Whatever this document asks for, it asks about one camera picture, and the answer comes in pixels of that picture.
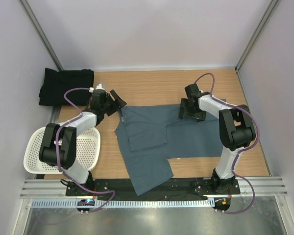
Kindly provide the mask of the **blue-grey t shirt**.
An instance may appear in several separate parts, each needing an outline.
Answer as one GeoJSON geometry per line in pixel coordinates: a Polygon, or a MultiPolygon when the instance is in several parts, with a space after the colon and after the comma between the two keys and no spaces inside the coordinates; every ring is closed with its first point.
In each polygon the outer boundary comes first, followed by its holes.
{"type": "Polygon", "coordinates": [[[219,121],[179,118],[178,104],[125,106],[115,130],[135,193],[140,196],[173,177],[172,158],[219,157],[219,121]]]}

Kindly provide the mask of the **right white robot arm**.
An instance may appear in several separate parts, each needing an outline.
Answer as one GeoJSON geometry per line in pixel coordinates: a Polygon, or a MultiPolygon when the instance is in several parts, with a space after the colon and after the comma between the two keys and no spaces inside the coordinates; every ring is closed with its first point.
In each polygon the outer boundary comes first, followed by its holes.
{"type": "Polygon", "coordinates": [[[185,92],[187,97],[181,99],[180,118],[204,121],[209,113],[219,120],[219,137],[223,149],[220,162],[212,173],[211,190],[218,194],[226,193],[234,185],[237,161],[256,138],[249,108],[222,101],[210,92],[201,91],[195,83],[186,86],[185,92]]]}

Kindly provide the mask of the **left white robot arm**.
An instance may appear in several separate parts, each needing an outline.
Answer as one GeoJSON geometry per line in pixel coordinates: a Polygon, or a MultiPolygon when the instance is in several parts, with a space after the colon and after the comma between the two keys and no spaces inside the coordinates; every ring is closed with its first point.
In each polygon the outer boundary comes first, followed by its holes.
{"type": "Polygon", "coordinates": [[[61,124],[49,123],[39,151],[39,160],[58,171],[77,185],[82,195],[90,195],[94,188],[93,176],[76,159],[77,137],[86,130],[99,125],[104,116],[111,116],[127,103],[114,91],[107,91],[98,85],[96,88],[73,88],[64,93],[64,99],[79,111],[79,115],[61,124]],[[80,110],[68,99],[75,91],[91,94],[90,108],[80,110]]]}

